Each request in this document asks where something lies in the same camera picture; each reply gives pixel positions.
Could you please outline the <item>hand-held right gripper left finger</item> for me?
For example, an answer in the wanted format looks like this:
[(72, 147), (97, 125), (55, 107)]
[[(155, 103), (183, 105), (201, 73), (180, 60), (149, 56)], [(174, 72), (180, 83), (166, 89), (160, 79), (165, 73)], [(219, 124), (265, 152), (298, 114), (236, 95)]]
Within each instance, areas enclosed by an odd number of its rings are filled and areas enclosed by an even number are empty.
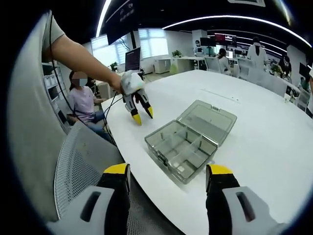
[(90, 186), (68, 205), (57, 222), (47, 223), (53, 235), (125, 235), (130, 209), (130, 164), (104, 170), (96, 186)]

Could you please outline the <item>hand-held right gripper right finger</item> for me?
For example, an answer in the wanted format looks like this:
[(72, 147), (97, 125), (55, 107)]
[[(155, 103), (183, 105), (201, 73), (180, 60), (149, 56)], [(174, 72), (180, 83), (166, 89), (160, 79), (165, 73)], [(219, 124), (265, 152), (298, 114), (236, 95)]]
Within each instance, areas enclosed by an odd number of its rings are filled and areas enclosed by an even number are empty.
[(279, 235), (286, 228), (249, 187), (223, 165), (206, 166), (206, 209), (210, 235)]

